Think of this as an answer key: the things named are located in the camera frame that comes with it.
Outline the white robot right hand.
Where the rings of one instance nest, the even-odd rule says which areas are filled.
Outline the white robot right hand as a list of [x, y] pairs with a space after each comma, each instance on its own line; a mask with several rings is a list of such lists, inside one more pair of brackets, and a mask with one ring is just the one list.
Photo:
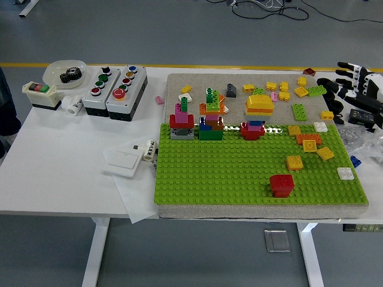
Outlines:
[[364, 66], [338, 62], [341, 69], [335, 84], [335, 93], [344, 101], [372, 114], [382, 112], [382, 75]]

